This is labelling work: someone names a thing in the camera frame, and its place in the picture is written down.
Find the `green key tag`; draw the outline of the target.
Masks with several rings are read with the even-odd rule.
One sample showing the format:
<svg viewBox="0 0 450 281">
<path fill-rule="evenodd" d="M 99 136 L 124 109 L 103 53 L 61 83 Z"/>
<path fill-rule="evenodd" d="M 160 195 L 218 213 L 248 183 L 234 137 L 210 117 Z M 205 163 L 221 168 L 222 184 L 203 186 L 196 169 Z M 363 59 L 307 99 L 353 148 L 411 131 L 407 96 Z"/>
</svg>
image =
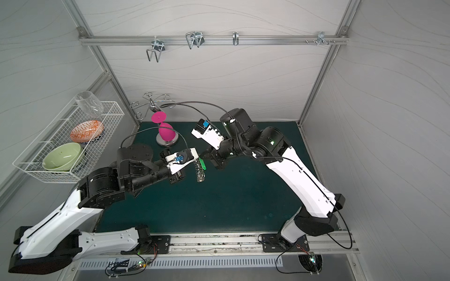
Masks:
<svg viewBox="0 0 450 281">
<path fill-rule="evenodd" d="M 205 164 L 204 160 L 202 158 L 199 158 L 199 161 L 200 161 L 200 165 L 201 165 L 202 169 L 203 170 L 207 170 L 207 167 L 206 167 L 206 164 Z"/>
</svg>

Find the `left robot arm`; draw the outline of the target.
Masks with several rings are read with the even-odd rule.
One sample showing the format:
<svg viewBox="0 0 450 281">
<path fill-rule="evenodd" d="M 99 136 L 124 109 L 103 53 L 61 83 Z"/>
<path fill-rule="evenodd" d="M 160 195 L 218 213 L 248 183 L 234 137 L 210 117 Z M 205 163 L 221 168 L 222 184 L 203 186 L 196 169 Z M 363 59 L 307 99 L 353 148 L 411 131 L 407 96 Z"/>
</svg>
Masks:
<svg viewBox="0 0 450 281">
<path fill-rule="evenodd" d="M 80 226 L 111 205 L 137 197 L 144 188 L 163 180 L 177 181 L 182 169 L 198 159 L 195 149 L 177 153 L 164 150 L 154 161 L 152 148 L 134 144 L 117 151 L 117 160 L 80 180 L 66 200 L 35 226 L 19 227 L 14 236 L 16 250 L 8 271 L 12 274 L 46 275 L 88 255 L 105 253 L 157 253 L 147 226 L 121 231 L 89 233 Z"/>
</svg>

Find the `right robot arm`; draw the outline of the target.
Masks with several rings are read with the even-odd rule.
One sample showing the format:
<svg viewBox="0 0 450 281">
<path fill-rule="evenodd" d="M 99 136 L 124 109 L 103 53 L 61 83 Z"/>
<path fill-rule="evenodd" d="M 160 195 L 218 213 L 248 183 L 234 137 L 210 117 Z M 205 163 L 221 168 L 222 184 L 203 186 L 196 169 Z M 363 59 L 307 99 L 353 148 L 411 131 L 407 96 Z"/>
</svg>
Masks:
<svg viewBox="0 0 450 281">
<path fill-rule="evenodd" d="M 242 108 L 226 112 L 220 121 L 228 137 L 203 119 L 192 130 L 193 136 L 209 144 L 201 155 L 203 159 L 222 169 L 231 158 L 252 158 L 277 174 L 301 200 L 302 206 L 279 230 L 277 246 L 287 250 L 304 235 L 317 237 L 337 229 L 337 214 L 345 204 L 345 197 L 329 191 L 313 175 L 280 130 L 274 127 L 260 130 Z"/>
</svg>

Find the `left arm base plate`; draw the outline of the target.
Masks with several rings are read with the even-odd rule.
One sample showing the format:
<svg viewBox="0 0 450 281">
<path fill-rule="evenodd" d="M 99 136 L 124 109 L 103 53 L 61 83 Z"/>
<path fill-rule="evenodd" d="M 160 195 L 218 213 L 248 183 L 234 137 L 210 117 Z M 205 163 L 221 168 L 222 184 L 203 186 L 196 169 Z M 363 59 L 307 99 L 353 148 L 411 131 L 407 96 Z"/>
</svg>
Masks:
<svg viewBox="0 0 450 281">
<path fill-rule="evenodd" d="M 138 245 L 129 251 L 121 251 L 122 255 L 158 255 L 167 254 L 171 243 L 170 235 L 151 235 L 138 239 Z"/>
</svg>

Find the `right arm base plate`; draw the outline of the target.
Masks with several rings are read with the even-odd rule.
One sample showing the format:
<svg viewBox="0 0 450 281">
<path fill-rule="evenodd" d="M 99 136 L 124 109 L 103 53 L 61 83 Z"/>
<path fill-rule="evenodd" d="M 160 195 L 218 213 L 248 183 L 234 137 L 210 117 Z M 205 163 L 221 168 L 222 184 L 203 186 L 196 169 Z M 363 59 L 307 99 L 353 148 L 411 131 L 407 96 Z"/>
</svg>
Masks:
<svg viewBox="0 0 450 281">
<path fill-rule="evenodd" d="M 303 252 L 308 253 L 309 243 L 307 236 L 299 237 L 296 243 L 290 243 L 278 234 L 260 234 L 257 238 L 262 245 L 264 253 Z"/>
</svg>

